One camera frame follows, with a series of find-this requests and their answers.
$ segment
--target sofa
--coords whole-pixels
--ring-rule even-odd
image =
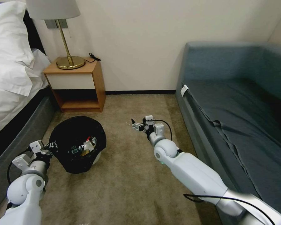
[[[189,42],[176,98],[198,158],[281,213],[281,47]],[[218,213],[223,225],[240,219]]]

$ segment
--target floor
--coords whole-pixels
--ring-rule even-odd
[[[153,155],[146,135],[131,128],[131,118],[144,115],[167,121],[173,141],[195,155],[175,95],[109,95],[102,113],[56,113],[43,141],[61,121],[85,115],[99,121],[107,136],[107,147],[88,172],[69,174],[53,157],[49,183],[40,201],[42,224],[221,224],[210,203],[193,203],[189,193]],[[166,137],[170,137],[166,128]],[[0,217],[6,201],[0,206]]]

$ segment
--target brass lamp base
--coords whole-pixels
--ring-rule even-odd
[[[85,64],[85,59],[79,56],[59,58],[56,65],[60,69],[77,69]]]

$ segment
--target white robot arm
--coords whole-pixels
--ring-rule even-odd
[[[0,219],[0,225],[41,224],[42,211],[39,201],[48,182],[47,169],[52,157],[51,153],[43,147],[42,141],[35,141],[30,144],[35,159],[22,154],[12,161],[22,170],[22,174],[8,187],[7,210]]]
[[[132,120],[132,127],[147,134],[156,159],[167,165],[172,174],[200,199],[215,204],[231,216],[249,212],[241,221],[243,225],[281,225],[281,214],[275,209],[254,195],[229,190],[216,171],[165,139],[164,125],[155,123],[152,115],[144,117],[143,123]]]

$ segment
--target wooden nightstand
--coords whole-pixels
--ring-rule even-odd
[[[101,63],[86,61],[78,69],[62,70],[57,68],[56,60],[43,72],[61,111],[102,112],[106,96]]]

